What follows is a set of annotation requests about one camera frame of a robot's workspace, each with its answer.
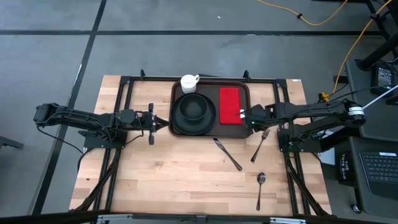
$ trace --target wooden tabletop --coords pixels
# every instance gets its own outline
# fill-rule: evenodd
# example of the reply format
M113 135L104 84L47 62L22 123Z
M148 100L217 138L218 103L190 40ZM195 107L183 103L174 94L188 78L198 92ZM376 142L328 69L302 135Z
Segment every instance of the wooden tabletop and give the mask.
M120 76L104 76L95 113L113 112L119 81ZM170 90L173 84L174 82L134 82L130 108L144 111L149 103L154 103L156 115L169 120ZM251 105L275 102L271 84L247 85ZM305 104L301 81L287 80L287 85L290 102ZM305 124L309 119L297 119L295 122ZM255 163L250 162L250 158L261 140L260 132L246 139L219 139L242 166L241 172L236 170L211 138L178 138L168 128L156 132L154 146L148 145L147 135L138 138L122 150L111 211L291 216L286 169L283 155L279 151L276 129L276 126L271 128ZM127 140L138 134L130 131ZM104 149L95 149L82 160L70 208L79 206L97 184L103 155ZM300 155L306 186L322 208L330 213L319 161L309 153ZM257 211L259 184L256 177L260 172L266 174L267 180L262 185L261 210ZM107 192L108 186L103 191L101 208L104 208ZM302 200L297 187L296 194L302 212Z

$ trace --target metal spoon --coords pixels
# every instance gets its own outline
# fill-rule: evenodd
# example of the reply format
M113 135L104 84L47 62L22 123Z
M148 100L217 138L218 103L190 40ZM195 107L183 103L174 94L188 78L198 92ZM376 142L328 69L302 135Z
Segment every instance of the metal spoon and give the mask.
M266 174L261 172L259 173L259 175L257 176L257 182L260 184L260 190L259 190L259 198L257 200L257 207L256 210L259 211L260 210L260 195L261 195L261 185L266 181Z

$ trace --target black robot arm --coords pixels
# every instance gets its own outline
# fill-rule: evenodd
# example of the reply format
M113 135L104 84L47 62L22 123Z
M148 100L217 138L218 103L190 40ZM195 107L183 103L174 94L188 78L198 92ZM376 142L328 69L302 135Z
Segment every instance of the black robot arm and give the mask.
M293 105L291 103L275 103L263 108L253 106L243 112L246 126L255 132L265 130L271 126L289 124L289 128L279 129L279 144L290 151L319 152L318 144L314 144L312 135L337 126L358 128L366 122L361 105L350 101L331 101L312 105ZM305 125L293 124L296 118L317 118Z
M116 113L94 114L46 103L36 107L34 121L38 127L58 124L84 129L79 131L86 137L85 147L123 147L127 131L149 131L149 144L154 143L154 133L168 126L153 113L154 106L149 104L148 111L122 110Z

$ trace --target knife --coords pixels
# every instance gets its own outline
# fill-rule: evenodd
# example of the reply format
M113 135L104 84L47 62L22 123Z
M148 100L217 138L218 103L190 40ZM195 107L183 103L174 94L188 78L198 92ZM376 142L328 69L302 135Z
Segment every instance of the knife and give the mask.
M235 165L235 167L241 171L242 167L234 160L234 158L232 158L232 156L228 153L228 151L225 149L225 147L222 145L222 143L217 139L217 138L213 138L214 142L216 143L216 145L223 151L225 152L225 154L229 157L229 159L231 159L231 161L233 162L233 164Z

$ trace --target white mug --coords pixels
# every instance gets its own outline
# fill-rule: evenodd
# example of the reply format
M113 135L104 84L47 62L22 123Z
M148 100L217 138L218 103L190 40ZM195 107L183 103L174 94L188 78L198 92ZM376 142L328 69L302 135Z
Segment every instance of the white mug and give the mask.
M184 93L194 93L197 90L199 75L184 75L181 78L181 88Z

